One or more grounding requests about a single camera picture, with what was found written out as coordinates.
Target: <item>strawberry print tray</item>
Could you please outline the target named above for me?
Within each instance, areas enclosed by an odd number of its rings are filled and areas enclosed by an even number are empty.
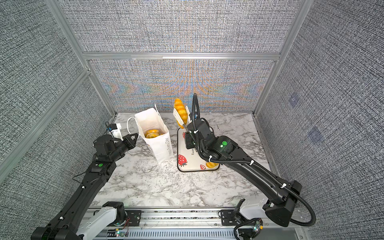
[[[207,166],[207,162],[199,157],[196,150],[186,149],[184,142],[184,129],[177,130],[177,169],[181,172],[214,171],[220,165],[213,168]]]

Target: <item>textured fabric panel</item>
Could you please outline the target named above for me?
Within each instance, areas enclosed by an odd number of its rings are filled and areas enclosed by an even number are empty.
[[[45,226],[78,187],[71,178],[91,163],[92,146],[110,115],[85,79],[18,165],[0,185],[0,235],[30,239]]]
[[[384,6],[316,0],[259,115],[313,239],[384,236]]]
[[[91,60],[116,110],[140,112],[156,104],[172,111],[176,98],[202,111],[252,111],[270,74],[266,60]]]
[[[0,162],[83,69],[43,0],[0,3]]]
[[[279,52],[301,0],[59,0],[85,51]]]

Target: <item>paper bag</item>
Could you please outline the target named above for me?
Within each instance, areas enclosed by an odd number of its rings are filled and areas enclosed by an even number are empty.
[[[139,135],[147,143],[158,163],[173,157],[169,131],[157,111],[157,108],[156,110],[150,108],[135,114],[135,120],[139,129]],[[150,129],[158,129],[162,135],[154,138],[146,138],[145,133]]]

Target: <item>marble tabletop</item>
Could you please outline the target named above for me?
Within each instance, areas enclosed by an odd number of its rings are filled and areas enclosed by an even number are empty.
[[[126,121],[132,116],[134,113],[119,113],[115,120],[122,124],[123,136],[128,133]],[[174,157],[158,164],[139,137],[136,147],[116,162],[113,175],[91,206],[119,201],[126,207],[232,207],[244,197],[265,197],[257,187],[226,166],[216,171],[180,172],[176,166],[179,127],[172,113],[162,113],[161,116],[170,132]],[[202,113],[201,117],[213,127],[216,136],[230,137],[250,157],[270,169],[251,114]],[[129,121],[129,130],[137,132],[133,119]]]

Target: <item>strawberry illustration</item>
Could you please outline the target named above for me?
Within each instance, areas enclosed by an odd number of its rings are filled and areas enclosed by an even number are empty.
[[[187,165],[187,159],[183,155],[179,154],[178,159],[179,159],[178,163],[180,167]]]

